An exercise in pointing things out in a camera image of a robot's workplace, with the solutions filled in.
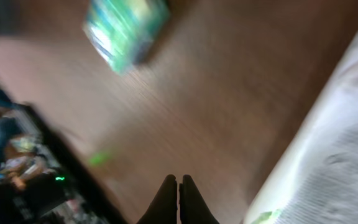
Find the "white cream tube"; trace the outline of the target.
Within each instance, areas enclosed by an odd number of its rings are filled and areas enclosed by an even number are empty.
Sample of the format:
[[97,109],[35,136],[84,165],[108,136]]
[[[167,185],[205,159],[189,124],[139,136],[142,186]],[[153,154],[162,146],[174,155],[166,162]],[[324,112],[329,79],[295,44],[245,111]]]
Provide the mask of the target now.
[[244,223],[358,224],[358,32]]

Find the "teal tissue pack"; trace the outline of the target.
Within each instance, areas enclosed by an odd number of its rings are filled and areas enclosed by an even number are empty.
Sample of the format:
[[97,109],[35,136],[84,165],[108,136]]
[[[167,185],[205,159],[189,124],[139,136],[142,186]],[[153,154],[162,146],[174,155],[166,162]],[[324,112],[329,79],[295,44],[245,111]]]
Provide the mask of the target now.
[[163,0],[91,0],[84,32],[112,71],[143,62],[170,17]]

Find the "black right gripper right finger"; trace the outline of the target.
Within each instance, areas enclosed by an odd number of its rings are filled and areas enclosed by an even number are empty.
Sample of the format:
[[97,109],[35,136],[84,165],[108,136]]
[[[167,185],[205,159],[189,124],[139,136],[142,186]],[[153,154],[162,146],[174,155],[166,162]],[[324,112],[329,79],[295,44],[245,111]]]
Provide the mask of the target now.
[[179,193],[182,224],[219,224],[190,175],[183,176],[182,183],[179,185]]

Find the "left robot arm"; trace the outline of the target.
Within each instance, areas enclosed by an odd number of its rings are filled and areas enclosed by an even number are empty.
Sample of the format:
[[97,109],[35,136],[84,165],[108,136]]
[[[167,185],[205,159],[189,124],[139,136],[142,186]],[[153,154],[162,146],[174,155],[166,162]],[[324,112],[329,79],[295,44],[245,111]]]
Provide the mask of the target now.
[[67,145],[0,89],[0,223],[124,222]]

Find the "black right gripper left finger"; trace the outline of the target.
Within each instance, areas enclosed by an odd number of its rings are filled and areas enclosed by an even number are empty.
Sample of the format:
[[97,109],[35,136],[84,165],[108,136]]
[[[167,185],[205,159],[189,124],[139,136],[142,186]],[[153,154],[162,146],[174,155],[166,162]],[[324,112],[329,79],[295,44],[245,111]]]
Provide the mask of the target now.
[[176,177],[167,175],[137,224],[177,224],[177,192]]

